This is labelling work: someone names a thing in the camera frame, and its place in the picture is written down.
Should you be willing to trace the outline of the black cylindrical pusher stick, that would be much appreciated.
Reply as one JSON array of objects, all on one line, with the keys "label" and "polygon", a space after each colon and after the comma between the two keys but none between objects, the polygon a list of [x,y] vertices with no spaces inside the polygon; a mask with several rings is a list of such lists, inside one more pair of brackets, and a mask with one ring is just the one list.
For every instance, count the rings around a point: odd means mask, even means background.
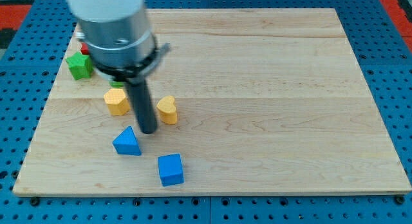
[{"label": "black cylindrical pusher stick", "polygon": [[140,131],[144,134],[154,133],[158,123],[146,81],[126,82],[125,87]]}]

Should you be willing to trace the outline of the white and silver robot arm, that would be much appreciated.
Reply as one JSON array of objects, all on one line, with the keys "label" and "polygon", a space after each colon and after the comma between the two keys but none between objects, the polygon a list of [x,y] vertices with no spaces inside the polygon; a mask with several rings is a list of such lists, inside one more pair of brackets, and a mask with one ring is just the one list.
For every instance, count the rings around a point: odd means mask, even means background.
[{"label": "white and silver robot arm", "polygon": [[170,50],[158,45],[145,0],[66,0],[77,19],[76,37],[88,47],[99,74],[126,88],[141,132],[154,133],[158,122],[146,78]]}]

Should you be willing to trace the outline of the green block behind arm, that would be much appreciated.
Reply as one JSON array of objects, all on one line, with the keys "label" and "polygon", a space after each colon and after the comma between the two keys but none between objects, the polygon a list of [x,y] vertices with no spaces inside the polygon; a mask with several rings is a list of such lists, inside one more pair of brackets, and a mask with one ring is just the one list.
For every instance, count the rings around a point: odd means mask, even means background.
[{"label": "green block behind arm", "polygon": [[117,82],[117,81],[109,81],[109,85],[112,88],[123,88],[124,87],[124,83],[123,82]]}]

